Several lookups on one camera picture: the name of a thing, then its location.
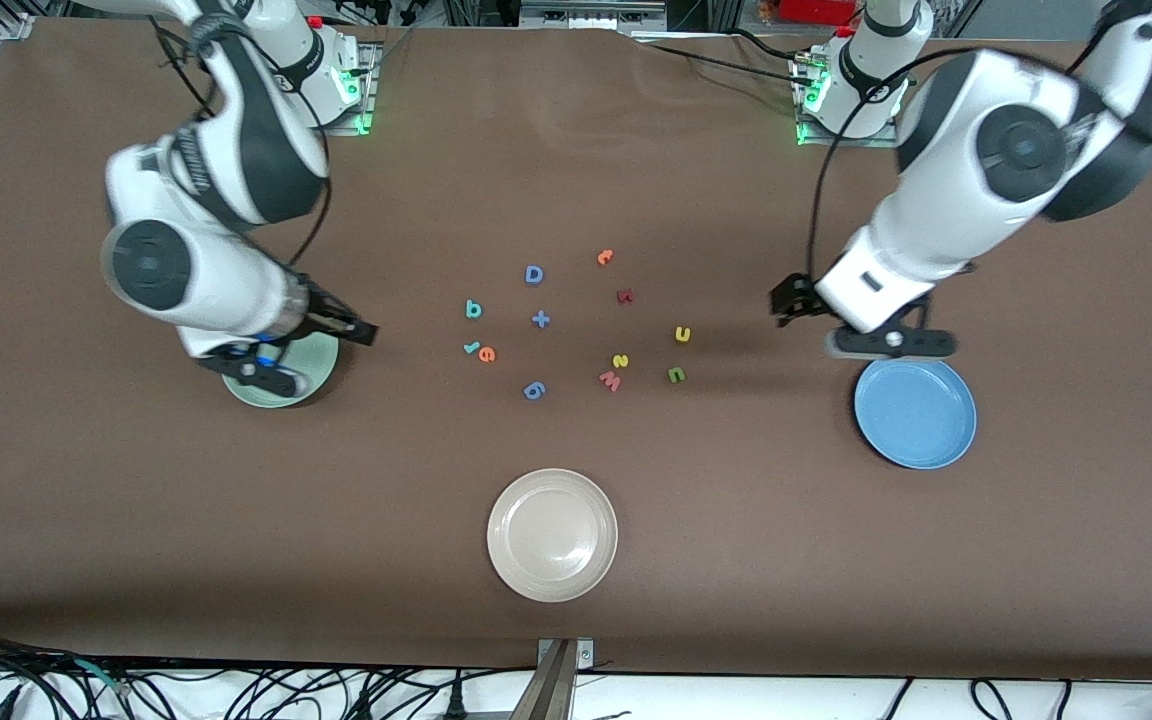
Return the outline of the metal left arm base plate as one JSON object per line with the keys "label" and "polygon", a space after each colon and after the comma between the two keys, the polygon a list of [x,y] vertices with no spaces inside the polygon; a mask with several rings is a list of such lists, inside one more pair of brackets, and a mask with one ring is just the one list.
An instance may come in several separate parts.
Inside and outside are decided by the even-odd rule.
{"label": "metal left arm base plate", "polygon": [[[796,51],[794,59],[787,61],[790,76],[794,79],[806,79],[806,85],[799,85],[794,90],[794,105],[796,111],[796,141],[799,145],[814,143],[814,145],[829,145],[835,141],[836,132],[823,123],[823,120],[814,115],[814,109],[819,109],[823,96],[832,88],[832,76],[828,70],[827,44],[818,44],[808,50]],[[861,138],[842,137],[838,141],[841,147],[861,149],[895,149],[897,146],[897,122],[896,118],[902,108],[902,97],[909,90],[909,82],[893,94],[893,100],[884,100],[881,118],[882,127],[878,127],[873,135]]]}

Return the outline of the blue plate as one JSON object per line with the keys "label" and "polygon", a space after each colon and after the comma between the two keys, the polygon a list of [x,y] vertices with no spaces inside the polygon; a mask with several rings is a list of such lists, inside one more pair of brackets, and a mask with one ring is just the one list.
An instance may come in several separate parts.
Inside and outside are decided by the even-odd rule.
{"label": "blue plate", "polygon": [[972,392],[943,361],[873,361],[856,382],[852,415],[879,456],[914,470],[954,464],[977,437]]}

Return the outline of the aluminium post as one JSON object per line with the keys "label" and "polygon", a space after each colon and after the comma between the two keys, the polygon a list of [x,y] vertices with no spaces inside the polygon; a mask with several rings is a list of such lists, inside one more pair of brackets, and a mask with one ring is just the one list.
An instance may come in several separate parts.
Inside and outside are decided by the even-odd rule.
{"label": "aluminium post", "polygon": [[540,639],[538,666],[509,720],[573,720],[576,675],[593,664],[593,638]]}

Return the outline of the white plate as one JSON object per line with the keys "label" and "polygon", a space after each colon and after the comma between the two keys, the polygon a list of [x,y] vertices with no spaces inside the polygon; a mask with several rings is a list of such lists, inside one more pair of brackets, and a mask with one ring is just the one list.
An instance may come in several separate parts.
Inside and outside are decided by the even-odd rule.
{"label": "white plate", "polygon": [[609,498],[584,473],[563,468],[509,483],[486,523],[495,574],[536,602],[570,602],[593,591],[611,570],[617,541]]}

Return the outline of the grey device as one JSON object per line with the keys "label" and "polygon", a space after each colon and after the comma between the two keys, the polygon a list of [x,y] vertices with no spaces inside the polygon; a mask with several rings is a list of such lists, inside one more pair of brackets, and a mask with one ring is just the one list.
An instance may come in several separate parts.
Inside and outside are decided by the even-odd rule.
{"label": "grey device", "polygon": [[524,29],[613,29],[621,33],[666,32],[666,0],[518,0]]}

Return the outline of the pale green plate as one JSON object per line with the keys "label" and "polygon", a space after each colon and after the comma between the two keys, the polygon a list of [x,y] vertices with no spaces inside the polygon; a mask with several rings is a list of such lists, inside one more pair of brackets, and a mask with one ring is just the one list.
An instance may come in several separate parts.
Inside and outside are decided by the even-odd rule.
{"label": "pale green plate", "polygon": [[287,348],[274,348],[264,344],[260,348],[262,359],[278,361],[293,372],[298,372],[306,379],[305,392],[298,397],[282,397],[253,386],[243,386],[237,379],[223,376],[223,384],[234,397],[247,406],[260,409],[285,409],[285,407],[306,404],[320,389],[329,382],[338,365],[339,340],[329,334],[314,333],[302,340],[291,341]]}

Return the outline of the red box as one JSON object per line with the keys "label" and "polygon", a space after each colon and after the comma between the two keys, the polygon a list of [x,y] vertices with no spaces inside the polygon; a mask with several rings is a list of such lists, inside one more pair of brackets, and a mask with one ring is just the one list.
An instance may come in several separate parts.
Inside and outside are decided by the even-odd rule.
{"label": "red box", "polygon": [[774,0],[776,18],[803,26],[846,26],[859,0]]}

